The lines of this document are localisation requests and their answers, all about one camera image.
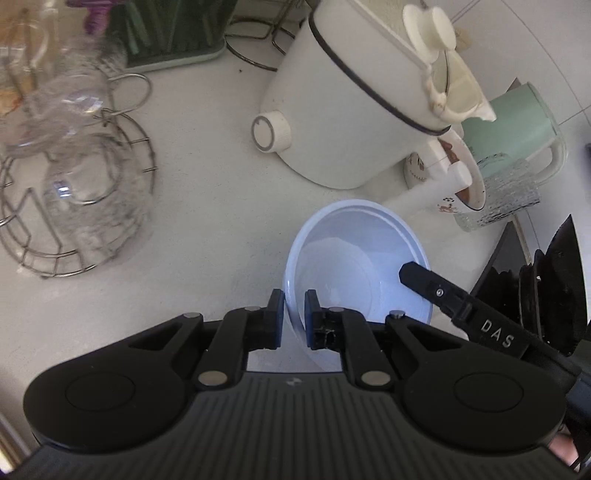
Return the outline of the floral bowl of bean soup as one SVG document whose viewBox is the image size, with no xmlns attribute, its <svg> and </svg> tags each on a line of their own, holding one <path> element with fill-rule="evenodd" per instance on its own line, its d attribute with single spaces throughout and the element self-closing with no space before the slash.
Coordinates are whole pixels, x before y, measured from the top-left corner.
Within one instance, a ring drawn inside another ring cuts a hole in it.
<svg viewBox="0 0 591 480">
<path fill-rule="evenodd" d="M 487 200 L 483 176 L 461 135 L 449 130 L 438 138 L 445 157 L 427 166 L 418 153 L 404 162 L 410 211 L 436 208 L 441 213 L 474 213 Z"/>
</svg>

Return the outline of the black induction cooktop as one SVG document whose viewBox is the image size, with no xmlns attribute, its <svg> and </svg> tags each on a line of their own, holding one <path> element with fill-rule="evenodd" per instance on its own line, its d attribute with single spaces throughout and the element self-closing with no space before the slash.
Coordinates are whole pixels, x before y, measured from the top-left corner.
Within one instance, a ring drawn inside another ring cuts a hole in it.
<svg viewBox="0 0 591 480">
<path fill-rule="evenodd" d="M 565 356 L 588 333 L 587 292 L 572 217 L 528 261 L 515 225 L 506 225 L 471 294 Z"/>
</svg>

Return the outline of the chopstick holder with chopsticks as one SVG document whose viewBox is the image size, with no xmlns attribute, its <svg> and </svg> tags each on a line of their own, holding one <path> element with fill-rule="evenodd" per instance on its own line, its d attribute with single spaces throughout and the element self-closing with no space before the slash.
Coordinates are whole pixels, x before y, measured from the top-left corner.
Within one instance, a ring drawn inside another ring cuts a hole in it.
<svg viewBox="0 0 591 480">
<path fill-rule="evenodd" d="M 108 35 L 126 50 L 126 69 L 149 72 L 212 60 L 225 50 L 236 0 L 126 1 L 110 11 Z"/>
</svg>

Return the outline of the white electric cooker pot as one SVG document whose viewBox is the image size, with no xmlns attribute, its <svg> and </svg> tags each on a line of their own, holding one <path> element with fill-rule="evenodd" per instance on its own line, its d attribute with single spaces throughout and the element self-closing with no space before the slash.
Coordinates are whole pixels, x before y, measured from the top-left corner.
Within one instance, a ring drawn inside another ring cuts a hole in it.
<svg viewBox="0 0 591 480">
<path fill-rule="evenodd" d="M 252 139 L 311 182 L 349 190 L 414 153 L 441 161 L 440 138 L 469 118 L 496 115 L 442 8 L 322 1 L 270 81 Z"/>
</svg>

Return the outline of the pale blue plastic bowl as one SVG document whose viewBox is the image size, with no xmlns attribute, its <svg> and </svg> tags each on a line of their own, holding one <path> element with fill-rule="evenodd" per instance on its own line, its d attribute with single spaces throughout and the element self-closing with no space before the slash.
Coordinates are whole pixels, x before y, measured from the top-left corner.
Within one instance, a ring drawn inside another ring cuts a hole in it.
<svg viewBox="0 0 591 480">
<path fill-rule="evenodd" d="M 335 352 L 308 347 L 304 293 L 314 290 L 322 307 L 353 309 L 372 322 L 382 323 L 391 311 L 401 310 L 429 324 L 433 305 L 399 278 L 409 262 L 430 267 L 412 229 L 378 203 L 335 202 L 304 223 L 288 254 L 283 291 L 294 334 L 322 371 L 338 372 L 341 359 Z"/>
</svg>

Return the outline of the mint green kettle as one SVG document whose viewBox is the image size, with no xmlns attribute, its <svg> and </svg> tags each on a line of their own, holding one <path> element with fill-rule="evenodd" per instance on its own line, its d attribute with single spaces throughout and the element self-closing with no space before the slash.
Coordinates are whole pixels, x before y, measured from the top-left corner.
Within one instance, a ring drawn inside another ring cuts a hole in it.
<svg viewBox="0 0 591 480">
<path fill-rule="evenodd" d="M 511 168 L 521 160 L 532 160 L 551 151 L 549 164 L 535 174 L 543 185 L 564 166 L 567 147 L 559 124 L 536 87 L 528 82 L 507 91 L 491 102 L 497 115 L 493 122 L 470 118 L 462 123 L 464 142 L 485 179 Z"/>
</svg>

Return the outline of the textured glass pitcher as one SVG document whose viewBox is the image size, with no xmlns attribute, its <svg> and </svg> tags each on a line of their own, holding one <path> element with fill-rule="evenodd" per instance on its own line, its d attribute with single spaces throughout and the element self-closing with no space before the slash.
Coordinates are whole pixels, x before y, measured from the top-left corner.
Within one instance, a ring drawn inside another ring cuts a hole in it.
<svg viewBox="0 0 591 480">
<path fill-rule="evenodd" d="M 456 214 L 460 228 L 466 232 L 505 220 L 541 201 L 530 163 L 505 154 L 489 156 L 479 163 L 486 189 L 482 210 Z"/>
</svg>

